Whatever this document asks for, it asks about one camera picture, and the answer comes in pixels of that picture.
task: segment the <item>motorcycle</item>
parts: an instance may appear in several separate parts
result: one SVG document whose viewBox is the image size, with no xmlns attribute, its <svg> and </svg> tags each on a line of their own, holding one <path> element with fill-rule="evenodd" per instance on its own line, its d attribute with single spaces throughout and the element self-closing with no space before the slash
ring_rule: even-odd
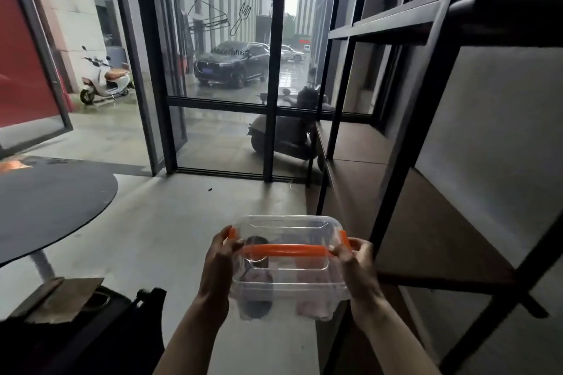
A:
<svg viewBox="0 0 563 375">
<path fill-rule="evenodd" d="M 97 57 L 82 57 L 98 68 L 97 74 L 92 79 L 88 77 L 82 78 L 84 86 L 80 91 L 80 101 L 85 105 L 92 105 L 96 95 L 101 96 L 102 100 L 116 99 L 116 96 L 125 96 L 129 94 L 129 88 L 132 82 L 129 72 L 123 68 L 112 68 L 108 63 Z"/>
<path fill-rule="evenodd" d="M 316 104 L 319 99 L 319 89 L 320 86 L 317 86 L 315 89 L 304 87 L 297 96 L 293 96 L 290 89 L 284 88 L 282 95 L 278 95 L 278 98 L 281 97 L 290 107 L 316 109 Z M 260 100 L 262 104 L 265 104 L 267 101 L 267 93 L 261 93 Z M 326 103 L 326 96 L 324 101 L 323 109 L 334 111 L 334 108 Z M 323 151 L 320 142 L 317 140 L 315 148 L 311 145 L 315 133 L 314 116 L 299 118 L 278 115 L 276 116 L 274 151 L 301 160 L 308 160 L 311 156 L 313 158 L 316 157 L 317 166 L 322 171 L 324 169 L 324 159 L 319 157 Z M 249 124 L 247 135 L 251 136 L 250 143 L 254 151 L 258 154 L 264 154 L 266 115 L 259 115 Z"/>
</svg>

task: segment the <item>round table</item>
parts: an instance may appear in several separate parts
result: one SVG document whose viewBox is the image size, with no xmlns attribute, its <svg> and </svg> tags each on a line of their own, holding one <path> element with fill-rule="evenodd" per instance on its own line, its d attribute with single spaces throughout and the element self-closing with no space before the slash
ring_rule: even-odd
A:
<svg viewBox="0 0 563 375">
<path fill-rule="evenodd" d="M 0 173 L 0 267 L 30 255 L 42 279 L 53 278 L 42 249 L 88 224 L 116 193 L 116 177 L 88 162 Z"/>
</svg>

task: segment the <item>shelving unit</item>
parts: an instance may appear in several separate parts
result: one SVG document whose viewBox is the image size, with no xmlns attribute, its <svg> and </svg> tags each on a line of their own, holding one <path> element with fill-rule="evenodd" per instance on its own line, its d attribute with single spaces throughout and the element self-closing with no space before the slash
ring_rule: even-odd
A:
<svg viewBox="0 0 563 375">
<path fill-rule="evenodd" d="M 382 283 L 493 296 L 441 362 L 440 370 L 448 375 L 518 304 L 537 318 L 548 316 L 529 291 L 563 253 L 563 212 L 515 269 L 414 165 L 460 47 L 561 47 L 563 0 L 402 0 L 394 9 L 360 20 L 364 2 L 369 1 L 356 0 L 351 24 L 334 29 L 331 22 L 329 43 L 347 40 L 348 46 L 332 122 L 320 120 L 320 105 L 317 112 L 315 139 L 326 163 L 316 213 L 321 214 L 332 186 L 331 199 L 349 236 L 374 244 Z M 393 143 L 370 125 L 341 123 L 357 42 L 426 46 Z M 389 75 L 392 63 L 384 59 L 381 68 L 380 74 Z M 379 81 L 380 86 L 390 82 Z M 321 100 L 325 85 L 326 72 Z M 381 87 L 374 92 L 386 91 Z M 350 317 L 343 320 L 347 322 L 338 329 L 324 374 L 332 371 Z"/>
</svg>

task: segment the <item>clear plastic box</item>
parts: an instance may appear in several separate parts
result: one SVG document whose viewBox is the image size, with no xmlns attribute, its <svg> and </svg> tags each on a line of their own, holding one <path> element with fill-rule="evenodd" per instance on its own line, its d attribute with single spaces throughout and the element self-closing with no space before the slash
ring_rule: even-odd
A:
<svg viewBox="0 0 563 375">
<path fill-rule="evenodd" d="M 252 215 L 233 225 L 229 237 L 243 239 L 233 257 L 230 297 L 243 319 L 261 319 L 276 307 L 330 320 L 350 298 L 330 245 L 350 246 L 342 226 L 328 216 Z"/>
</svg>

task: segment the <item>table leg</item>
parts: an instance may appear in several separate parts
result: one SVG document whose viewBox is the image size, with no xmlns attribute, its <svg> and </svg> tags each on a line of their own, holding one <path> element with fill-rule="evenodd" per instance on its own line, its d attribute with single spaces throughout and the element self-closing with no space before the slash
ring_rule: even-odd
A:
<svg viewBox="0 0 563 375">
<path fill-rule="evenodd" d="M 55 271 L 47 260 L 47 256 L 44 251 L 35 251 L 29 256 L 32 258 L 33 263 L 37 267 L 37 271 L 44 282 L 55 277 Z"/>
</svg>

